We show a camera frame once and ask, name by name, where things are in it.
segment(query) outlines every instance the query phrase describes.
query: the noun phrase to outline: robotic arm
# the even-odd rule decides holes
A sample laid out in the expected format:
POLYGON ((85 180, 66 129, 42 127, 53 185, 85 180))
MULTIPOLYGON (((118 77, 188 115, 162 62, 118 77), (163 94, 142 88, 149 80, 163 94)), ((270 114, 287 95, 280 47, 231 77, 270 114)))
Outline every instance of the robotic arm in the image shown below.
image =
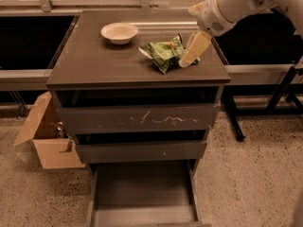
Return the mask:
POLYGON ((303 38, 303 0, 206 0, 198 14, 198 26, 221 36, 242 18, 279 6, 303 38))

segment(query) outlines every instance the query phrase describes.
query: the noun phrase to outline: open cardboard box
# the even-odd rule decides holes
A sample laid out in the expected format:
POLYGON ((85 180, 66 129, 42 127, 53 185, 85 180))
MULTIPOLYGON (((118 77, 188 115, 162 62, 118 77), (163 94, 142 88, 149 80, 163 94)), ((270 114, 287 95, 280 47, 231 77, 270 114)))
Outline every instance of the open cardboard box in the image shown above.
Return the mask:
POLYGON ((57 138, 56 125, 60 122, 52 96, 46 92, 38 96, 25 124, 19 131, 14 146, 32 140, 41 165, 45 169, 85 167, 75 150, 67 151, 69 139, 57 138))

